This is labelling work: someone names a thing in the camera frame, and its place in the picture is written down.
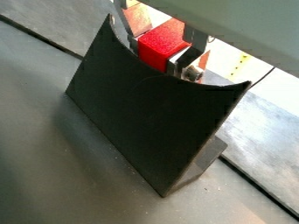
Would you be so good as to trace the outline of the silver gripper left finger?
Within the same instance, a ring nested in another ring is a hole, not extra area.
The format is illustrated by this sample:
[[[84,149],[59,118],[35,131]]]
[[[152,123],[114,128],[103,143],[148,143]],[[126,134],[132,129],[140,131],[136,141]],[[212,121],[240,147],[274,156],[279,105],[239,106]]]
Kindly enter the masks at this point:
[[[127,4],[127,0],[114,0],[114,5],[116,8],[116,13],[120,17],[123,26],[126,28],[126,39],[128,41],[128,48],[134,54],[138,54],[138,42],[136,42],[136,36],[134,34],[134,24],[132,24],[132,18],[130,17],[130,8]]]

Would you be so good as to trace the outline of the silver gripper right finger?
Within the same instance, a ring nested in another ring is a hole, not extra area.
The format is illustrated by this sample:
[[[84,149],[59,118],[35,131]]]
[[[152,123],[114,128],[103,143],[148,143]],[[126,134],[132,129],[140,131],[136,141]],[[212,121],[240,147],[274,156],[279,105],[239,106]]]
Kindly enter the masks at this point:
[[[191,45],[184,47],[167,60],[166,73],[186,81],[199,82],[203,76],[203,68],[198,68],[192,62],[204,54],[210,35],[188,25],[183,28],[182,39]]]

